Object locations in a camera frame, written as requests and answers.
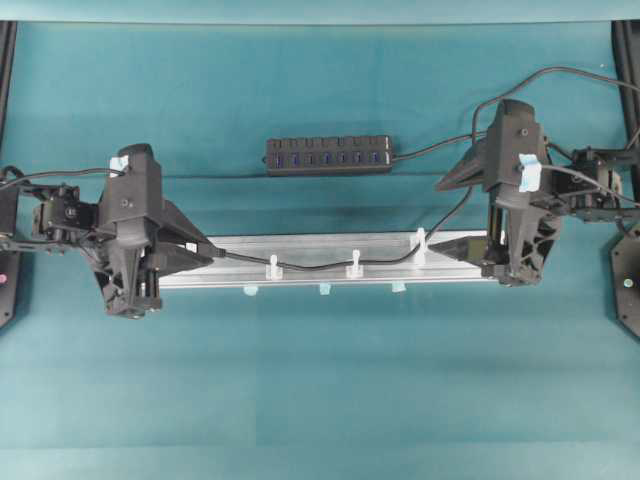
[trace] black mounting plate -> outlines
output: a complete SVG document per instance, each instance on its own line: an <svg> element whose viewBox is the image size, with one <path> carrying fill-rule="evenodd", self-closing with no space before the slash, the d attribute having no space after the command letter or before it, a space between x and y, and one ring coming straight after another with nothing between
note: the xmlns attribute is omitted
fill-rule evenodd
<svg viewBox="0 0 640 480"><path fill-rule="evenodd" d="M20 252L0 252L0 328L15 314L16 290L20 275Z"/></svg>
<svg viewBox="0 0 640 480"><path fill-rule="evenodd" d="M623 237L610 255L618 320L640 337L640 241Z"/></svg>

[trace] wire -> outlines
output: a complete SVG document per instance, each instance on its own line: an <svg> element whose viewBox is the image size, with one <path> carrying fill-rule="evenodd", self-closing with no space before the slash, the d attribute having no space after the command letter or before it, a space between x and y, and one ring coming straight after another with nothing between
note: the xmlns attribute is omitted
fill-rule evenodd
<svg viewBox="0 0 640 480"><path fill-rule="evenodd" d="M476 135L486 135L486 131L477 132ZM428 147L421 148L415 152L405 153L403 155L396 155L393 157L393 163L401 162L403 160L411 160L413 158L422 157L423 155L427 155L439 148L446 147L447 145L454 145L456 143L465 142L467 140L471 140L471 134L467 133L466 135L458 135L457 137L447 138L446 140L442 140L441 142L434 143L433 145L429 145Z"/></svg>
<svg viewBox="0 0 640 480"><path fill-rule="evenodd" d="M552 150L555 150L560 155L562 155L564 158L566 158L566 159L568 159L568 160L573 162L573 157L571 156L571 154L567 150L562 148L560 145L557 145L557 144L555 144L553 142L549 142L549 143L547 143L547 147L551 148Z"/></svg>
<svg viewBox="0 0 640 480"><path fill-rule="evenodd" d="M4 180L5 178L7 178L7 175L9 173L16 178L24 177L24 173L22 173L22 170L14 167L13 165L7 165L2 170L0 170L0 180Z"/></svg>
<svg viewBox="0 0 640 480"><path fill-rule="evenodd" d="M638 128L636 128L636 131L634 132L634 134L631 135L631 138L629 139L629 142L627 143L625 150L631 150L631 148L633 147L633 144L636 143L639 138L640 138L640 125L638 125Z"/></svg>
<svg viewBox="0 0 640 480"><path fill-rule="evenodd" d="M609 195L611 195L614 198L617 198L619 200L624 200L625 202L629 202L629 203L633 204L636 207L640 207L640 203L636 202L634 199L629 198L629 197L625 197L624 195L616 192L615 190L613 190L613 189L611 189L609 187L605 187L604 185L602 185L598 181L594 180L593 178L585 175L584 173L577 172L575 170L571 170L570 168L558 167L557 165L542 165L542 169L543 170L554 170L556 172L565 173L567 175L571 175L572 177L579 178L583 182L590 183L591 185L594 185L594 186L598 187L600 190L603 190L603 191L607 192Z"/></svg>
<svg viewBox="0 0 640 480"><path fill-rule="evenodd" d="M440 228L442 228L442 226L447 223L449 220L451 220L453 217L455 217L458 212L460 212L460 210L462 209L462 207L465 206L465 204L467 203L467 201L469 201L469 198L471 198L471 193L473 192L473 187L469 187L467 189L467 192L464 194L464 196L462 197L462 199L456 204L455 207L453 207L449 213L447 213L444 217L442 217L440 220L438 220L438 222L433 226L433 228L429 231L429 233L427 233L424 237L425 242L428 242L431 237L433 237L433 235L440 230ZM393 258L393 259L388 259L388 260L374 260L374 259L364 259L364 260L360 260L360 265L397 265L399 263L402 263L406 260L408 260L409 258L413 257L418 250L420 249L420 244L416 245L412 250L410 250L407 254L403 255L402 257L399 258ZM233 253L233 252L224 252L223 257L227 257L230 258L232 260L239 260L239 261L243 261L243 262L251 262L251 263L260 263L262 265L270 265L271 262L269 260L267 260L266 258L259 258L259 257L251 257L249 255L241 255L239 253ZM353 265L353 261L342 261L342 262L335 262L335 263L328 263L325 265L312 265L312 266L305 266L305 265L296 265L293 263L286 263L286 262L278 262L276 264L276 266L284 268L284 269L288 269L288 270L296 270L296 271L300 271L300 272L317 272L320 270L332 270L334 268L341 268L341 267L348 267Z"/></svg>
<svg viewBox="0 0 640 480"><path fill-rule="evenodd" d="M559 67L559 66L542 68L537 72L534 72L531 75L529 75L522 82L518 83L515 87L509 89L508 91L504 92L501 95L498 95L497 97L494 97L489 100L486 100L485 102L482 102L480 105L476 107L475 111L473 112L473 119L471 121L471 142L476 143L476 137L478 136L478 133L479 133L477 131L478 115L480 114L480 111L482 109L490 105L493 105L494 103L497 103L500 100L504 100L505 98L513 95L514 93L522 90L524 87L529 85L534 80L542 77L543 75L547 75L549 73L570 73L572 75L577 75L579 77L590 78L592 80L598 80L600 82L610 83L612 85L618 85L619 87L629 88L631 90L634 90L640 93L640 87L638 87L637 85L624 82L622 80L617 80L615 78L598 75L596 73L587 72L586 70L580 70L578 68L572 68L572 67Z"/></svg>
<svg viewBox="0 0 640 480"><path fill-rule="evenodd" d="M39 172L32 173L30 175L23 175L22 177L15 178L9 182L6 182L0 185L0 191L9 187L13 187L22 182L27 182L29 180L33 180L35 178L44 178L44 177L79 177L81 175L91 175L92 173L115 173L117 175L123 175L124 172L120 170L114 170L112 168L87 168L86 170L53 170L50 172Z"/></svg>
<svg viewBox="0 0 640 480"><path fill-rule="evenodd" d="M616 204L616 207L620 208L620 200L617 198L614 198L613 200ZM636 230L634 230L633 226L627 228L621 218L616 218L615 223L616 223L616 227L618 228L618 231L623 236L625 236L629 240L633 240L634 242L640 241L640 237L635 234Z"/></svg>

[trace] black metal frame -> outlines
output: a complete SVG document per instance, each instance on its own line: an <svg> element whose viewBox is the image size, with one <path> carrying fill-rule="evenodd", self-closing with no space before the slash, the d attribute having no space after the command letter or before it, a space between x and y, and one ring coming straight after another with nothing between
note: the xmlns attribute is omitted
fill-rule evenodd
<svg viewBox="0 0 640 480"><path fill-rule="evenodd" d="M0 150L9 99L17 22L0 22ZM20 273L20 252L0 252L0 327L14 316Z"/></svg>
<svg viewBox="0 0 640 480"><path fill-rule="evenodd" d="M622 20L612 23L612 46L618 79L640 83L640 20ZM627 135L631 137L640 125L640 95L629 89L620 89ZM633 196L640 201L640 168L631 167ZM640 230L634 229L635 235ZM617 317L635 335L640 336L640 243L628 237L620 240L611 250L613 290L616 297Z"/></svg>

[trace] teal fabric surface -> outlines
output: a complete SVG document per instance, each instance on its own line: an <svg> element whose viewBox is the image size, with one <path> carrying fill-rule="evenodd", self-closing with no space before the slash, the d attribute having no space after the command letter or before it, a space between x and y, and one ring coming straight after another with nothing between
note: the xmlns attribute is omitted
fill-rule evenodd
<svg viewBox="0 0 640 480"><path fill-rule="evenodd" d="M429 227L460 196L433 185L463 146L390 176L268 179L264 140L388 133L409 151L539 67L614 75L609 32L22 24L1 163L99 166L147 141L208 234ZM624 143L614 88L556 75L519 98L561 145ZM102 180L77 183L95 200ZM486 202L452 228L482 228ZM614 237L567 219L533 288L173 291L137 322L102 314L79 256L27 258L0 334L0 477L638 478Z"/></svg>
<svg viewBox="0 0 640 480"><path fill-rule="evenodd" d="M635 0L3 0L0 18L235 25L434 25L640 17Z"/></svg>

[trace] white plastic hook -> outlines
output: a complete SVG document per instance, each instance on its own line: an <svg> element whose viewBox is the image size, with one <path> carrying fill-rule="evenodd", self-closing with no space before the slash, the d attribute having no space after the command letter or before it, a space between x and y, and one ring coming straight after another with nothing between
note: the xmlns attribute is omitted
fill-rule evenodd
<svg viewBox="0 0 640 480"><path fill-rule="evenodd" d="M362 277L364 270L360 265L360 250L353 251L353 265L347 266L347 277L360 278Z"/></svg>
<svg viewBox="0 0 640 480"><path fill-rule="evenodd" d="M427 242L425 241L424 228L420 227L415 235L411 236L411 248L415 248L416 245L420 245L418 251L413 256L413 263L416 265L424 266L427 264Z"/></svg>
<svg viewBox="0 0 640 480"><path fill-rule="evenodd" d="M282 280L282 267L278 266L278 256L271 255L267 269L267 280Z"/></svg>

